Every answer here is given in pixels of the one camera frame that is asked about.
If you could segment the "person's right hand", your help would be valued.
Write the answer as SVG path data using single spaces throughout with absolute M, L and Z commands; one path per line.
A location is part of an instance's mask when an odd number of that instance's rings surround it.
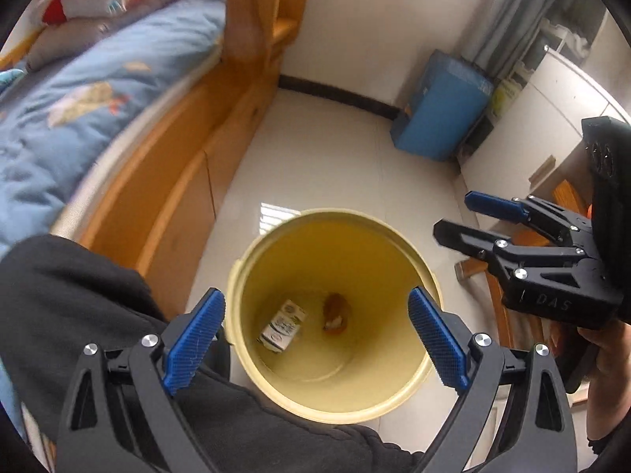
M 610 320 L 600 330 L 579 329 L 598 347 L 589 376 L 586 430 L 590 440 L 605 438 L 630 410 L 630 326 Z

